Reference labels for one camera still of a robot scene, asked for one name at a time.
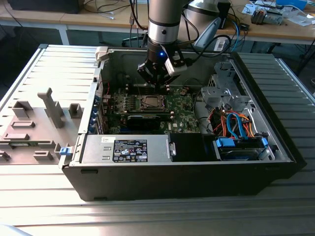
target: gray plastic part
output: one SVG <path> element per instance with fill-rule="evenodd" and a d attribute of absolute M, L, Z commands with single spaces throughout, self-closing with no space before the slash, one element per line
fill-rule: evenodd
<path fill-rule="evenodd" d="M 41 43 L 38 48 L 42 48 L 42 49 L 46 49 L 48 47 L 49 44 L 46 43 Z"/>
<path fill-rule="evenodd" d="M 60 157 L 61 157 L 61 155 L 59 154 L 60 149 L 61 149 L 60 144 L 56 144 L 56 147 L 55 147 L 54 153 L 55 153 L 55 155 L 56 155 L 56 157 L 57 157 L 58 159 L 60 159 Z"/>
<path fill-rule="evenodd" d="M 5 151 L 0 151 L 0 160 L 8 161 L 10 159 L 10 156 Z"/>
<path fill-rule="evenodd" d="M 60 111 L 56 108 L 56 104 L 54 103 L 51 88 L 48 88 L 46 92 L 39 92 L 37 96 L 43 99 L 45 106 L 47 108 L 47 112 L 50 114 L 51 120 L 53 121 L 56 128 L 63 127 L 63 121 L 61 120 Z"/>
<path fill-rule="evenodd" d="M 5 140 L 28 140 L 30 139 L 28 134 L 6 134 Z"/>
<path fill-rule="evenodd" d="M 13 146 L 11 146 L 9 143 L 2 143 L 2 144 L 0 144 L 0 148 L 1 149 L 14 149 L 14 147 Z"/>
<path fill-rule="evenodd" d="M 11 123 L 12 128 L 34 128 L 35 123 L 30 120 L 30 121 L 13 121 Z"/>
<path fill-rule="evenodd" d="M 33 157 L 37 161 L 44 161 L 44 160 L 53 160 L 53 156 L 49 151 L 35 151 Z"/>
<path fill-rule="evenodd" d="M 17 101 L 12 111 L 18 119 L 28 119 L 29 116 L 26 111 L 33 110 L 28 101 Z"/>
<path fill-rule="evenodd" d="M 82 108 L 79 103 L 71 103 L 69 106 L 69 113 L 72 119 L 82 118 Z"/>
<path fill-rule="evenodd" d="M 63 117 L 63 116 L 64 116 L 64 113 L 63 113 L 63 109 L 62 109 L 61 106 L 60 106 L 60 103 L 59 103 L 58 101 L 54 101 L 54 103 L 55 103 L 55 107 L 56 107 L 56 110 L 57 110 L 58 114 L 59 114 L 61 117 Z M 45 108 L 44 110 L 45 110 L 45 112 L 46 112 L 46 115 L 47 115 L 48 117 L 50 117 L 50 113 L 47 111 L 47 109 Z"/>
<path fill-rule="evenodd" d="M 40 148 L 55 148 L 56 144 L 54 142 L 54 140 L 41 140 L 40 143 L 38 143 L 38 146 Z"/>

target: black cover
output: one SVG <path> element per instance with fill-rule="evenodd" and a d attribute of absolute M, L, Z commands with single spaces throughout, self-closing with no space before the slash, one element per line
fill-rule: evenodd
<path fill-rule="evenodd" d="M 84 0 L 8 0 L 13 10 L 59 11 L 77 14 Z"/>

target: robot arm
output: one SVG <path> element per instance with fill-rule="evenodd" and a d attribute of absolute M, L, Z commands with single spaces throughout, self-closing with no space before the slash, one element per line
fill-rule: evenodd
<path fill-rule="evenodd" d="M 171 83 L 192 64 L 191 59 L 183 57 L 177 43 L 182 10 L 187 2 L 150 0 L 148 52 L 145 62 L 138 66 L 138 73 L 156 88 Z M 217 0 L 194 0 L 188 5 L 190 16 L 194 20 L 200 18 L 206 25 L 210 23 L 196 41 L 196 45 L 200 47 L 204 47 L 214 37 L 220 24 L 220 18 L 213 17 L 212 11 L 205 10 L 209 6 L 216 8 Z"/>
<path fill-rule="evenodd" d="M 150 0 L 147 59 L 138 66 L 139 74 L 147 83 L 169 84 L 187 69 L 177 44 L 186 3 L 187 0 Z"/>

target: blue box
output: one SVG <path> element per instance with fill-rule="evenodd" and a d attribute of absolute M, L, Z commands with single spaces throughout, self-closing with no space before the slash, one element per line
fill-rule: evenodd
<path fill-rule="evenodd" d="M 276 3 L 278 5 L 293 5 L 303 11 L 307 4 L 307 0 L 277 0 Z"/>

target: black device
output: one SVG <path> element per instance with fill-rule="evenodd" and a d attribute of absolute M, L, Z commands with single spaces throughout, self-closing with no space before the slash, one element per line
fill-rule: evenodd
<path fill-rule="evenodd" d="M 226 21 L 230 7 L 231 7 L 231 3 L 229 0 L 219 0 L 218 1 L 219 17 L 221 18 L 221 23 L 220 23 L 219 29 L 224 28 L 225 21 Z"/>
<path fill-rule="evenodd" d="M 8 0 L 13 10 L 59 11 L 79 13 L 84 0 Z"/>

